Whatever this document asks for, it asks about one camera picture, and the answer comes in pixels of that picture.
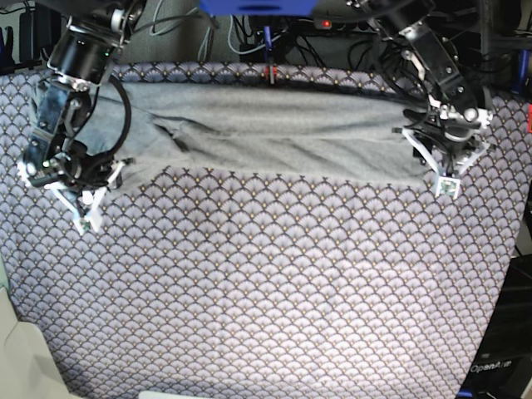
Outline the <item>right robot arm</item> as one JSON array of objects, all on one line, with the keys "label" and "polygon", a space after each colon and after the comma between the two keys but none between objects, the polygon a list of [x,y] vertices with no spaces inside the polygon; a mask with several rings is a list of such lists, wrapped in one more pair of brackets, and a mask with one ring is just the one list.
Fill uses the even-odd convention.
[{"label": "right robot arm", "polygon": [[[52,76],[37,104],[36,121],[17,171],[29,187],[45,189],[71,211],[79,234],[98,231],[99,210],[108,191],[121,185],[130,159],[117,160],[132,122],[131,103],[123,85],[111,74],[116,58],[135,31],[143,1],[75,2],[70,19],[47,63]],[[116,143],[96,155],[77,139],[93,115],[101,84],[117,90],[125,116]]]}]

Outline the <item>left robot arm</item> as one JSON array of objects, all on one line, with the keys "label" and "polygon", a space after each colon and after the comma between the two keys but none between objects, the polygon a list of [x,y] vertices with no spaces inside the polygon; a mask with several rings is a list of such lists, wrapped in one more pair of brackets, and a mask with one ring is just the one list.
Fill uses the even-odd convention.
[{"label": "left robot arm", "polygon": [[354,22],[368,23],[381,39],[404,42],[402,57],[415,71],[421,99],[397,129],[414,156],[435,174],[436,195],[456,199],[466,171],[491,145],[480,139],[493,120],[492,98],[485,87],[474,88],[458,67],[456,49],[440,39],[426,19],[432,1],[350,1]]}]

